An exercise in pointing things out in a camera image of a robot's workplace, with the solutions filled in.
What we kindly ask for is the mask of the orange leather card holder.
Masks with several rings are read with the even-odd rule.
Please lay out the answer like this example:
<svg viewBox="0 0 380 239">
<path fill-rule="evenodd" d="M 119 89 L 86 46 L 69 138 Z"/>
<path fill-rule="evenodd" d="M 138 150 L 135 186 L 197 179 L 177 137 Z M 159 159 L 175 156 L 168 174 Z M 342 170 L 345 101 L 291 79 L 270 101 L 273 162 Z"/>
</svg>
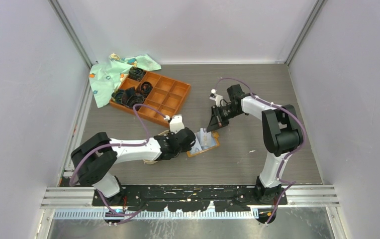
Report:
<svg viewBox="0 0 380 239">
<path fill-rule="evenodd" d="M 188 157 L 197 156 L 220 145 L 218 141 L 219 134 L 215 131 L 207 132 L 206 128 L 201 128 L 195 133 L 195 136 L 195 144 L 187 152 Z"/>
</svg>

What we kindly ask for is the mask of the white VIP diamond card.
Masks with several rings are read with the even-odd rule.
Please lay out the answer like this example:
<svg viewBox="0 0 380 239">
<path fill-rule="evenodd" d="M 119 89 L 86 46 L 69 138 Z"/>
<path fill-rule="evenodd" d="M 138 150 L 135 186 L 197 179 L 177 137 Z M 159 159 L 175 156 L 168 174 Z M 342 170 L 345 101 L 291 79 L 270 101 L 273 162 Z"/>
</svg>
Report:
<svg viewBox="0 0 380 239">
<path fill-rule="evenodd" d="M 212 134 L 211 132 L 208 132 L 206 128 L 200 129 L 200 145 L 202 148 L 212 146 Z"/>
</svg>

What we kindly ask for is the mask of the oval wooden card tray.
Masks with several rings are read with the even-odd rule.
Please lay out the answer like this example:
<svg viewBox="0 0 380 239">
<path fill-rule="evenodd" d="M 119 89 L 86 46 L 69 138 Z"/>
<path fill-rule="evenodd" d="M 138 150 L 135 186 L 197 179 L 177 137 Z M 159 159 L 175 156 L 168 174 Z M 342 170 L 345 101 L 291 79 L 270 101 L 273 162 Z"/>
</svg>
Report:
<svg viewBox="0 0 380 239">
<path fill-rule="evenodd" d="M 158 135 L 160 135 L 160 136 L 166 136 L 169 132 L 170 132 L 169 130 L 166 130 L 166 131 L 163 131 L 163 132 L 159 133 Z M 148 161 L 148 160 L 143 160 L 143 162 L 145 164 L 148 164 L 148 165 L 153 165 L 153 164 L 157 163 L 156 161 Z"/>
</svg>

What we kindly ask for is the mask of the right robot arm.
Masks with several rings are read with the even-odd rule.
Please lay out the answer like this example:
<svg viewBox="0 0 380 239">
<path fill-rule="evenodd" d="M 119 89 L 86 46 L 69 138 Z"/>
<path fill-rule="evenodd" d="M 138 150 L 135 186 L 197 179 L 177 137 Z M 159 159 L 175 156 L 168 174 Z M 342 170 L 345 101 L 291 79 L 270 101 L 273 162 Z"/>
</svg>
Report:
<svg viewBox="0 0 380 239">
<path fill-rule="evenodd" d="M 246 94 L 239 84 L 227 89 L 229 101 L 212 89 L 209 98 L 215 102 L 211 107 L 211 119 L 206 130 L 218 130 L 229 125 L 230 119 L 245 114 L 262 122 L 263 142 L 268 151 L 262 172 L 256 179 L 254 195 L 263 205 L 281 192 L 282 170 L 291 154 L 304 142 L 303 128 L 292 105 L 275 105 L 260 97 Z"/>
</svg>

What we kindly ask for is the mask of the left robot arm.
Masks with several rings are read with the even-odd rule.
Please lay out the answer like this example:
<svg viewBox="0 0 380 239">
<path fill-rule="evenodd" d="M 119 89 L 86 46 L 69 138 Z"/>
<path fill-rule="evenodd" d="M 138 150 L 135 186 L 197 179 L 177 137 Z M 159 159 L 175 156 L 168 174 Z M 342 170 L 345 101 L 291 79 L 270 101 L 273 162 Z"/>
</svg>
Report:
<svg viewBox="0 0 380 239">
<path fill-rule="evenodd" d="M 71 153 L 74 172 L 69 185 L 93 186 L 113 206 L 122 203 L 124 192 L 119 180 L 110 174 L 113 165 L 143 160 L 170 160 L 189 151 L 195 144 L 195 134 L 187 127 L 143 140 L 119 140 L 99 132 Z"/>
</svg>

